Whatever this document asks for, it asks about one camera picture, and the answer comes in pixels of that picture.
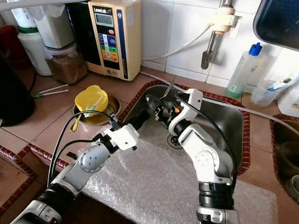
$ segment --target stainless steel sink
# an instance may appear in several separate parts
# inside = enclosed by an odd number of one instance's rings
[[[154,85],[145,90],[143,95],[139,98],[139,100],[136,102],[136,104],[124,119],[124,122],[127,122],[131,118],[138,116],[142,110],[146,110],[152,116],[138,130],[140,138],[161,148],[164,148],[172,156],[180,157],[180,160],[186,159],[186,161],[191,161],[189,155],[177,142],[177,137],[171,136],[168,130],[160,122],[155,121],[153,112],[148,107],[148,104],[146,102],[145,96],[147,94],[161,97],[166,89],[166,86]],[[167,97],[165,97],[163,100],[176,102],[176,98],[174,97],[176,92],[177,90],[172,89]],[[232,148],[236,165],[240,167],[240,165],[242,164],[243,144],[243,116],[241,112],[237,109],[216,105],[206,101],[202,102],[200,110],[207,114],[223,131]],[[210,124],[200,116],[197,116],[194,122],[201,125],[202,128],[204,128],[212,136],[215,143],[220,149],[227,151],[223,138],[219,135],[212,124]]]

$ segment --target countertop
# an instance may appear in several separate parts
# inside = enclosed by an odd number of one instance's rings
[[[142,68],[143,71],[171,81],[173,75],[159,72],[156,70]],[[33,76],[32,70],[23,70],[19,76],[27,87],[30,86]],[[139,74],[132,82],[126,82],[112,77],[106,77],[90,73],[83,80],[73,86],[69,86],[68,93],[56,94],[36,99],[36,109],[33,115],[26,121],[14,127],[0,128],[0,145],[19,153],[26,145],[31,143],[45,152],[52,154],[53,148],[60,134],[60,130],[71,116],[71,108],[75,96],[84,90],[84,88],[97,84],[108,93],[116,96],[121,102],[121,112],[131,102],[136,93],[147,82],[154,79]],[[199,90],[212,92],[217,95],[225,95],[224,88],[202,83],[182,77],[177,77],[175,83],[196,88]],[[52,77],[37,77],[33,93],[59,86],[61,83],[55,81]],[[245,107],[264,112],[269,115],[279,114],[276,102],[264,109],[255,108],[249,102],[250,94],[244,93],[242,98],[238,99]],[[90,139],[102,128],[99,126],[85,126],[80,124],[78,130],[72,133],[67,130],[63,137],[61,145],[74,139]],[[84,144],[78,144],[71,148],[73,152],[82,149]],[[62,160],[72,162],[72,159],[62,155]],[[239,180],[251,183],[255,186],[274,192],[278,200],[279,223],[299,224],[299,213],[297,205],[284,191],[279,181],[274,175],[271,132],[269,120],[250,115],[250,167]]]

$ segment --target faucet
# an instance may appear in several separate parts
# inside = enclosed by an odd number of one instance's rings
[[[233,0],[221,0],[219,7],[233,7]],[[223,38],[223,32],[212,31],[207,50],[202,53],[201,68],[207,69],[212,57],[216,56],[217,50]]]

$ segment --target drain strainer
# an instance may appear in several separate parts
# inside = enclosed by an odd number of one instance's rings
[[[178,136],[173,136],[173,135],[168,135],[167,137],[167,143],[170,147],[174,149],[182,149],[183,147],[181,144],[178,142]]]

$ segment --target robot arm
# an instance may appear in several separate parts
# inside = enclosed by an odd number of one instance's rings
[[[200,109],[202,92],[188,89],[186,102]],[[191,157],[199,182],[197,217],[202,224],[238,224],[238,212],[232,198],[233,162],[230,155],[219,149],[213,138],[198,124],[192,123],[197,113],[181,102],[183,110],[166,108],[156,97],[147,95],[156,120],[161,121]]]
[[[62,215],[79,195],[89,178],[98,172],[117,149],[136,149],[139,134],[128,124],[104,136],[83,150],[77,160],[64,168],[37,200],[11,224],[59,224]]]

